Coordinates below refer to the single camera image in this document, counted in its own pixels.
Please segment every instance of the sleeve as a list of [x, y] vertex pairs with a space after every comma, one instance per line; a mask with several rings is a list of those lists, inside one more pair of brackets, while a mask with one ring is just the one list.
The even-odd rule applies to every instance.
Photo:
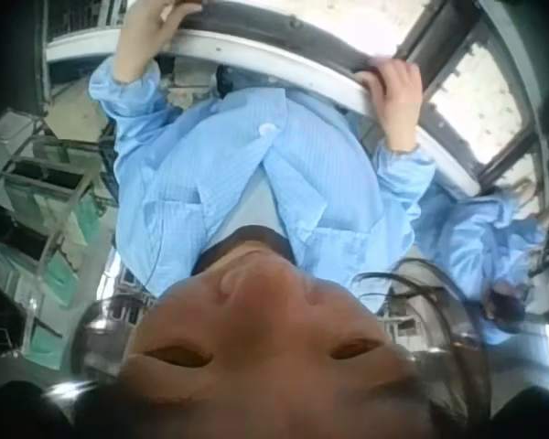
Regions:
[[372, 156], [372, 167], [380, 190], [403, 207], [409, 221], [419, 218], [418, 201], [435, 175], [434, 160], [419, 147], [409, 154], [393, 153], [382, 141]]
[[182, 111], [168, 105], [159, 89], [160, 70], [152, 61], [142, 78], [130, 84], [116, 82], [112, 75], [113, 58], [108, 58], [90, 78], [89, 93], [116, 121], [114, 172], [122, 185], [124, 170], [131, 157], [152, 144]]
[[524, 257], [544, 233], [535, 218], [513, 220], [518, 201], [507, 193], [470, 198], [452, 208], [437, 244], [437, 262], [469, 300], [485, 283], [526, 276]]

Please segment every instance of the person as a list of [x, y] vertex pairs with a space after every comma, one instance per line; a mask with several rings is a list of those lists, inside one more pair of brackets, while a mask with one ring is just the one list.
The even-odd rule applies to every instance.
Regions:
[[383, 59], [382, 81], [359, 73], [385, 131], [371, 161], [344, 114], [288, 84], [234, 74], [223, 99], [185, 112], [167, 105], [153, 57], [202, 9], [177, 2], [161, 20], [173, 4], [137, 1], [89, 84], [116, 122], [125, 265], [155, 296], [245, 242], [346, 288], [358, 273], [388, 270], [413, 245], [411, 220], [435, 173], [415, 142], [418, 67]]
[[531, 254], [549, 227], [549, 209], [517, 218], [534, 194], [527, 179], [488, 196], [455, 200], [433, 183], [419, 201], [424, 214], [414, 222], [417, 245], [478, 309], [481, 335], [490, 345], [520, 332], [526, 316]]

